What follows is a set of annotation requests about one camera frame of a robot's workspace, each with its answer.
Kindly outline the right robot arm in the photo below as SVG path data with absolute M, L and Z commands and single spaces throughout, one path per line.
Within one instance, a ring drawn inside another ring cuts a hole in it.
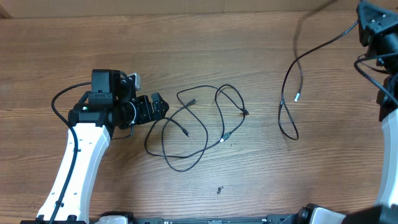
M 343 223 L 397 223 L 397 13 L 361 1 L 357 6 L 359 41 L 368 47 L 365 58 L 354 63 L 355 69 L 379 88 L 377 104 L 384 136 L 381 184 L 375 205 L 347 215 Z M 388 77 L 380 85 L 363 72 L 358 64 L 376 60 Z

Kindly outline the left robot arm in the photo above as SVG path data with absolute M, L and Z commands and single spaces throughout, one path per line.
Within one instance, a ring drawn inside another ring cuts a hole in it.
M 53 187 L 33 223 L 89 223 L 91 194 L 115 128 L 159 121 L 169 109 L 158 93 L 137 96 L 139 77 L 94 69 L 86 91 L 63 122 L 68 139 Z

